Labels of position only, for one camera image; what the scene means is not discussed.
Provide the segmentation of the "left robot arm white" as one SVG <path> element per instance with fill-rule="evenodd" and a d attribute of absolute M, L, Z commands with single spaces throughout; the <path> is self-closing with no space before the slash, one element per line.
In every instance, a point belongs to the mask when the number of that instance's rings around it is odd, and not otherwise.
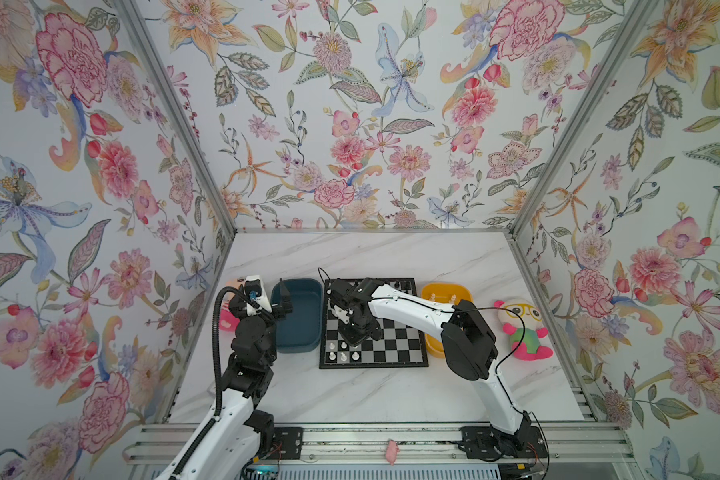
<path fill-rule="evenodd" d="M 212 312 L 215 400 L 161 479 L 241 479 L 273 451 L 273 416 L 258 409 L 273 379 L 277 322 L 292 311 L 288 295 L 271 304 L 258 276 L 225 286 Z"/>

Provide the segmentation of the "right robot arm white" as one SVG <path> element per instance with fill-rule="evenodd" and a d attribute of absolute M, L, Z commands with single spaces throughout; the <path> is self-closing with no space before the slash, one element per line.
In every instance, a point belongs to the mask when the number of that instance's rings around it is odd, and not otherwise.
<path fill-rule="evenodd" d="M 503 385 L 496 335 L 473 303 L 438 303 L 397 290 L 377 279 L 355 284 L 332 279 L 326 285 L 327 309 L 338 318 L 340 338 L 352 347 L 382 338 L 382 322 L 390 320 L 437 338 L 449 369 L 470 381 L 485 405 L 489 435 L 497 447 L 516 453 L 545 441 L 528 411 L 515 405 Z"/>

